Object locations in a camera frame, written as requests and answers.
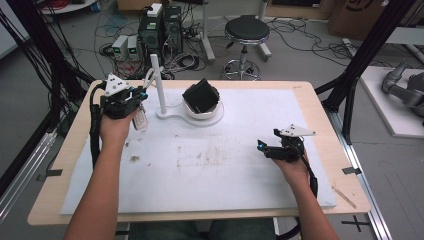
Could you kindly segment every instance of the person's right arm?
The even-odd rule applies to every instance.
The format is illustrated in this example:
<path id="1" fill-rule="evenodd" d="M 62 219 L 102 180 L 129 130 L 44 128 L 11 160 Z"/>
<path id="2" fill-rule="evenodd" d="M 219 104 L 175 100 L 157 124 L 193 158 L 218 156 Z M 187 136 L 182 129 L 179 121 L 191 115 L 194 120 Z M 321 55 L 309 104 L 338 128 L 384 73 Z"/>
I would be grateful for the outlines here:
<path id="1" fill-rule="evenodd" d="M 309 187 L 308 171 L 302 160 L 274 160 L 290 185 L 299 209 L 302 239 L 339 239 Z"/>

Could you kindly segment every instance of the person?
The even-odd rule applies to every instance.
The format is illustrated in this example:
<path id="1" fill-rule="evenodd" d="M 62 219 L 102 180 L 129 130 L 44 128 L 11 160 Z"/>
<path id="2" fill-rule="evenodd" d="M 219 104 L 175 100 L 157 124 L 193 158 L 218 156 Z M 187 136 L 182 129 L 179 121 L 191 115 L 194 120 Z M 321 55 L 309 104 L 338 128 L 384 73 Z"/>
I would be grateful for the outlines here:
<path id="1" fill-rule="evenodd" d="M 110 119 L 105 115 L 102 117 L 100 127 L 102 148 L 88 186 L 66 229 L 65 240 L 114 239 L 118 216 L 120 160 L 128 136 L 129 124 L 134 116 L 135 113 L 132 113 L 128 117 L 118 120 Z M 309 188 L 308 172 L 302 161 L 287 163 L 274 160 L 274 162 L 283 172 L 296 198 L 302 226 L 302 239 L 338 239 Z M 211 229 L 216 229 L 216 231 L 211 231 L 212 234 L 209 237 L 211 239 L 234 239 L 233 236 L 237 235 L 238 239 L 275 239 L 272 224 L 270 218 L 213 221 Z M 187 226 L 193 226 L 193 222 L 151 223 L 140 226 L 149 228 L 148 231 L 143 230 L 143 233 L 147 234 L 144 236 L 149 236 L 149 234 L 163 233 L 162 229 L 169 229 L 170 226 L 186 231 Z M 260 237 L 249 235 L 251 233 L 247 234 L 246 231 L 256 231 Z M 189 233 L 183 232 L 183 234 L 191 234 L 193 238 L 190 239 L 201 239 L 192 230 L 189 230 Z M 164 239 L 159 236 L 151 237 L 151 239 Z"/>

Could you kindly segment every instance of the stool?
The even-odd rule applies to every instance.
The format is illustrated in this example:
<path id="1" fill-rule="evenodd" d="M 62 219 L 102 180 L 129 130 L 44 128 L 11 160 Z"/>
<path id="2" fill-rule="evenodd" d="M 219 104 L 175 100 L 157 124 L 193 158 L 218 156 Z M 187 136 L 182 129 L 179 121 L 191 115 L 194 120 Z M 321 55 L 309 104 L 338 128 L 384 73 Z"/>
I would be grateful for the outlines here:
<path id="1" fill-rule="evenodd" d="M 261 73 L 258 66 L 246 60 L 247 46 L 264 43 L 269 37 L 269 32 L 269 27 L 255 16 L 241 16 L 228 21 L 225 25 L 225 35 L 232 41 L 228 48 L 237 42 L 243 44 L 243 49 L 239 60 L 231 60 L 224 66 L 221 77 L 225 75 L 228 79 L 233 79 L 232 75 L 236 75 L 243 80 L 245 75 L 252 80 L 260 80 Z"/>

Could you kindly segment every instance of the person's legs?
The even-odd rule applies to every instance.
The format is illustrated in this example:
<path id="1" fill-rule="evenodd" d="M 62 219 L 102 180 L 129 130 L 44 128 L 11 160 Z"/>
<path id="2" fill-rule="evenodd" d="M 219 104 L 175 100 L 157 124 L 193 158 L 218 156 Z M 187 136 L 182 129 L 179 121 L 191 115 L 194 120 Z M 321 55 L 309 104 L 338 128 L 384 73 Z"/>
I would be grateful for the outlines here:
<path id="1" fill-rule="evenodd" d="M 131 223 L 129 240 L 204 240 L 190 221 Z"/>
<path id="2" fill-rule="evenodd" d="M 214 220 L 209 240 L 275 240 L 272 218 Z"/>

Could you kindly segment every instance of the concrete floor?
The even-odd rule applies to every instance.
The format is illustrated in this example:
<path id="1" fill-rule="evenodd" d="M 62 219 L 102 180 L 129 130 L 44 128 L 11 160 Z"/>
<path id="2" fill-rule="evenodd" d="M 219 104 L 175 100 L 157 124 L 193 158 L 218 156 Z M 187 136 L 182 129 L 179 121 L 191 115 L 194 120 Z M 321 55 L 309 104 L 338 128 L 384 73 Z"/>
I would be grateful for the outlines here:
<path id="1" fill-rule="evenodd" d="M 110 62 L 104 57 L 96 59 L 93 51 L 105 43 L 113 43 L 113 37 L 99 37 L 104 34 L 114 35 L 114 29 L 104 25 L 118 25 L 126 28 L 121 34 L 130 34 L 136 31 L 138 16 L 121 14 L 116 5 L 111 3 L 101 13 L 91 13 L 81 10 L 60 16 L 64 33 L 75 49 L 78 61 L 97 79 L 104 79 L 105 74 L 112 72 Z M 209 29 L 218 28 L 211 36 L 223 36 L 223 18 L 210 21 Z M 293 21 L 292 24 L 303 24 Z M 320 46 L 326 47 L 330 43 L 341 43 L 341 38 L 328 35 L 325 22 L 306 22 L 306 31 L 320 37 Z M 291 47 L 311 49 L 314 39 L 308 38 L 301 32 L 283 33 L 284 40 Z M 211 45 L 216 55 L 216 61 L 207 65 L 202 71 L 184 71 L 176 73 L 176 79 L 219 79 L 222 67 L 230 59 L 237 59 L 240 46 L 234 45 L 225 49 L 229 43 L 220 37 L 212 37 Z M 314 87 L 338 77 L 349 59 L 338 59 L 330 51 L 319 54 L 331 58 L 335 62 L 321 58 L 310 51 L 299 51 L 287 46 L 280 35 L 271 33 L 267 46 L 273 56 L 264 62 L 259 52 L 249 49 L 248 59 L 257 63 L 262 72 L 263 80 L 308 81 Z M 355 46 L 361 42 L 353 41 Z M 422 64 L 409 53 L 394 46 L 386 45 L 376 56 L 376 60 L 384 61 L 395 66 L 402 59 L 408 59 L 415 68 L 422 68 Z M 47 92 L 36 77 L 32 67 L 27 63 L 24 55 L 15 50 L 0 61 L 0 110 L 2 115 L 1 131 L 3 138 L 0 142 L 2 163 L 0 173 L 14 159 L 36 126 L 47 113 Z M 388 225 L 393 239 L 420 239 L 424 236 L 424 207 L 421 201 L 424 190 L 420 187 L 424 170 L 424 139 L 409 139 L 392 137 L 372 101 L 361 84 L 358 84 L 355 98 L 354 116 L 352 121 L 352 142 L 356 154 L 363 167 L 383 217 Z M 51 152 L 43 161 L 35 176 L 42 174 L 50 160 L 60 148 L 63 138 L 56 141 Z M 30 226 L 26 218 L 35 198 L 42 187 L 42 182 L 32 179 L 22 193 L 6 219 L 0 225 L 1 239 L 58 239 L 63 236 L 66 226 Z M 363 225 L 350 224 L 357 221 Z M 366 215 L 338 215 L 329 216 L 341 239 L 375 239 L 372 228 L 367 225 Z M 281 232 L 292 226 L 291 219 L 279 219 Z"/>

